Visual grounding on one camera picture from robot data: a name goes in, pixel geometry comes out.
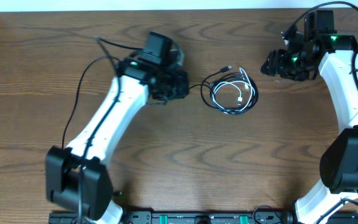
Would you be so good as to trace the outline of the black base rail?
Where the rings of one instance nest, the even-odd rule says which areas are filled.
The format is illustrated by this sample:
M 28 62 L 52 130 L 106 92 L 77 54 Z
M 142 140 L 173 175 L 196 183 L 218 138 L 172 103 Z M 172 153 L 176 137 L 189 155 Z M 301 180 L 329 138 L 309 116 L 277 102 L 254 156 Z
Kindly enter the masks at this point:
M 74 223 L 73 213 L 50 213 L 49 224 Z M 124 213 L 119 223 L 124 224 L 252 224 L 252 223 L 281 223 L 273 212 L 252 213 L 153 213 L 149 211 L 133 211 Z M 357 213 L 336 213 L 328 224 L 358 224 Z

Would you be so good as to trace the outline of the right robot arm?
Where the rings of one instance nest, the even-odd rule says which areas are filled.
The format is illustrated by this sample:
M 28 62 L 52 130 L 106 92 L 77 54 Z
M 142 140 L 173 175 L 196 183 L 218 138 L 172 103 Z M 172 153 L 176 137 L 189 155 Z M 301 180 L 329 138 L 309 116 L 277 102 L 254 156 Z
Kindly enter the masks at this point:
M 339 216 L 348 203 L 358 203 L 358 40 L 339 34 L 334 14 L 324 4 L 300 16 L 304 31 L 292 24 L 283 32 L 286 47 L 273 50 L 261 66 L 267 76 L 301 82 L 322 77 L 337 116 L 338 137 L 319 162 L 320 178 L 280 216 L 282 223 L 350 223 Z

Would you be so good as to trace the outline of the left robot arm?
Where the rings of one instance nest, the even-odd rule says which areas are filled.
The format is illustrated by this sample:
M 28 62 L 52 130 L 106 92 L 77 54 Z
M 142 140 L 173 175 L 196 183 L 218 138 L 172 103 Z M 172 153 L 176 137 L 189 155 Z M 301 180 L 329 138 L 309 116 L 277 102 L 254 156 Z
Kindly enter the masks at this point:
M 143 47 L 130 47 L 120 60 L 96 39 L 114 77 L 108 93 L 89 123 L 68 144 L 52 146 L 45 157 L 46 198 L 68 210 L 51 213 L 50 223 L 120 223 L 124 210 L 109 176 L 114 151 L 134 116 L 152 99 L 153 105 L 183 99 L 189 79 L 182 70 L 184 53 L 177 42 L 149 32 Z

